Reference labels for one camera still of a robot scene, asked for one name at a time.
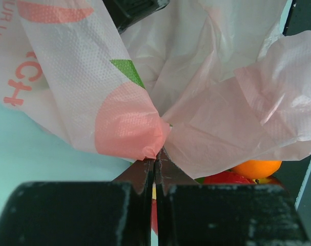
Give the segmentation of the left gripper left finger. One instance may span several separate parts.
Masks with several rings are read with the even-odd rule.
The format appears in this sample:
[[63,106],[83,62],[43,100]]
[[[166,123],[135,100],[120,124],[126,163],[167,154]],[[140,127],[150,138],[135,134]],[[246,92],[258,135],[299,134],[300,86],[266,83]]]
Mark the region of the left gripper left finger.
[[20,184],[0,215],[0,245],[150,245],[152,159],[113,181]]

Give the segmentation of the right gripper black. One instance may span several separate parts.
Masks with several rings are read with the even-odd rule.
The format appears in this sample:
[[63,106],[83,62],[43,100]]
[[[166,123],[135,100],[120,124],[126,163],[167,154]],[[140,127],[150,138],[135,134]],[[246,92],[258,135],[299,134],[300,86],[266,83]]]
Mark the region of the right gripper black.
[[119,34],[147,16],[165,8],[169,0],[104,0]]

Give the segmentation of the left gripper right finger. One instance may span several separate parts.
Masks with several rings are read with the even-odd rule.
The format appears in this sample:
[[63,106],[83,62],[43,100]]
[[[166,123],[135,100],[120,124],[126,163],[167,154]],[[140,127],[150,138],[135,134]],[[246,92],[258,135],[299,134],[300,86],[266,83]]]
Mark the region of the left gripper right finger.
[[154,163],[159,245],[311,245],[276,184],[199,184],[165,150]]

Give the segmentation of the red fake pomegranate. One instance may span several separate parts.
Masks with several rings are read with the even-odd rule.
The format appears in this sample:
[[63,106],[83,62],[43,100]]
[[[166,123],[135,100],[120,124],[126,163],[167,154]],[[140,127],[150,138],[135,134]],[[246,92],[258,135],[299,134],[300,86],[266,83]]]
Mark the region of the red fake pomegranate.
[[239,174],[230,171],[224,171],[215,175],[207,176],[204,178],[204,185],[211,184],[247,184],[254,185],[255,183],[252,180],[249,180]]

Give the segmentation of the orange fake tangerine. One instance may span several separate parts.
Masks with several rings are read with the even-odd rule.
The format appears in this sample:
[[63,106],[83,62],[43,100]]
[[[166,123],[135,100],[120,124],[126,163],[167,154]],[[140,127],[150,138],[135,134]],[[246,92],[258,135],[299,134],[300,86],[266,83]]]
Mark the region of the orange fake tangerine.
[[281,160],[249,160],[231,170],[248,179],[262,179],[274,174],[281,164]]

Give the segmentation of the pink plastic bag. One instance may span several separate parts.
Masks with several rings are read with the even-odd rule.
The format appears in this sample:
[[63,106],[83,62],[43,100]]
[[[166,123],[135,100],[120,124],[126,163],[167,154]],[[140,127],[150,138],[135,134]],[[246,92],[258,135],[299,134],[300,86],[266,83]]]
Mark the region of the pink plastic bag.
[[170,1],[119,34],[103,1],[0,1],[0,103],[78,150],[165,148],[194,178],[285,160],[285,4]]

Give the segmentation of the orange fake fruit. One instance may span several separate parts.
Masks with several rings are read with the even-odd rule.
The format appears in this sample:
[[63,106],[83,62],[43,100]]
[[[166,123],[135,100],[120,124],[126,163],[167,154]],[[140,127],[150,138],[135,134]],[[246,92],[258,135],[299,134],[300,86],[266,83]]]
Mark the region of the orange fake fruit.
[[252,181],[255,184],[258,184],[258,185],[267,184],[267,185],[280,185],[280,186],[283,186],[282,182],[279,179],[277,179],[276,177],[273,177],[273,176],[269,176],[269,177],[266,177],[266,178],[260,178],[260,179],[253,179]]

